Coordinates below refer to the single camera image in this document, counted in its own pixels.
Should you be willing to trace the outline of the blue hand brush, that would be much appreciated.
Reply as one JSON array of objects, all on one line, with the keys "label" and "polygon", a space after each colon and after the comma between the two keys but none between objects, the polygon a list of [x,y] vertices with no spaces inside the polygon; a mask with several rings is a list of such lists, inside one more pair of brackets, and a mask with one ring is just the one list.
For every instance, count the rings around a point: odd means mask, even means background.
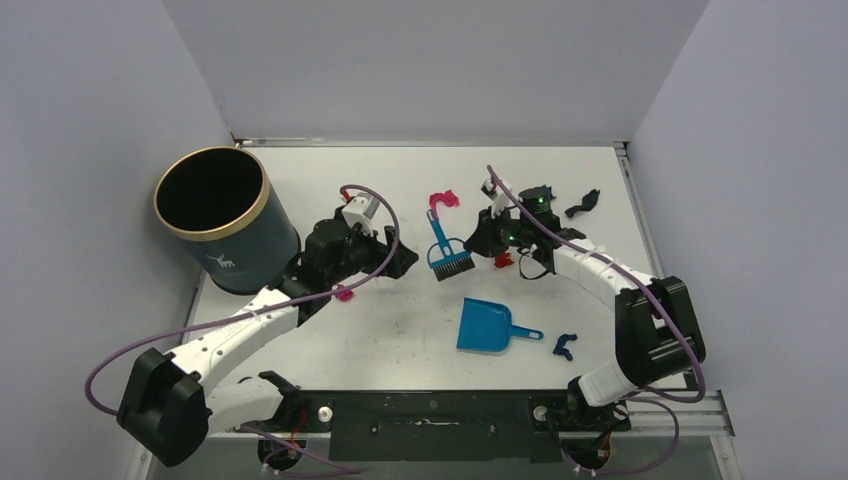
[{"label": "blue hand brush", "polygon": [[427,264],[438,282],[456,277],[476,267],[471,253],[464,249],[461,240],[448,238],[433,209],[426,213],[436,242],[427,250]]}]

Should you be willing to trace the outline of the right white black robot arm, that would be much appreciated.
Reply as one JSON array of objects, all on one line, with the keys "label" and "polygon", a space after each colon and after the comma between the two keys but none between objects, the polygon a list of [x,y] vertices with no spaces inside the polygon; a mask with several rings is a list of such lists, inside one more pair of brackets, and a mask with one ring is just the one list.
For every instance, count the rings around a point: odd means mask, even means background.
[{"label": "right white black robot arm", "polygon": [[546,273],[575,282],[613,313],[611,356],[568,383],[565,414],[572,425],[591,428],[605,409],[686,370],[697,381],[690,402],[704,398],[706,347],[681,279],[635,270],[584,233],[562,226],[543,187],[513,194],[487,180],[482,191],[491,203],[479,212],[464,243],[467,251],[487,258],[510,249],[528,254]]}]

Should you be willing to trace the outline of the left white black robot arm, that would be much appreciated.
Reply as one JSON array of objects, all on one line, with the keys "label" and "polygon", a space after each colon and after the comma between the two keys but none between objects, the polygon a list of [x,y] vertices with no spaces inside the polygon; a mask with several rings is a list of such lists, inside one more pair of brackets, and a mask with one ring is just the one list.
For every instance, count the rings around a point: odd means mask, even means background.
[{"label": "left white black robot arm", "polygon": [[236,386],[221,381],[271,340],[320,311],[338,284],[357,274],[399,279],[418,254],[387,225],[385,237],[343,220],[318,222],[303,251],[227,324],[166,353],[155,348],[134,362],[118,408],[118,424],[163,465],[187,460],[208,435],[263,421],[282,431],[297,420],[295,388],[272,372]]}]

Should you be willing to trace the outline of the blue dustpan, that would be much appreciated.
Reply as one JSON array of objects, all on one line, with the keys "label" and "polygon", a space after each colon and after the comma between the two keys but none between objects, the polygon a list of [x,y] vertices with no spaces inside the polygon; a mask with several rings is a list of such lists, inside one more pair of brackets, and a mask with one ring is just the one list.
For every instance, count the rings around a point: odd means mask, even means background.
[{"label": "blue dustpan", "polygon": [[503,304],[466,297],[463,300],[456,348],[501,353],[513,338],[541,341],[544,333],[515,325],[511,310]]}]

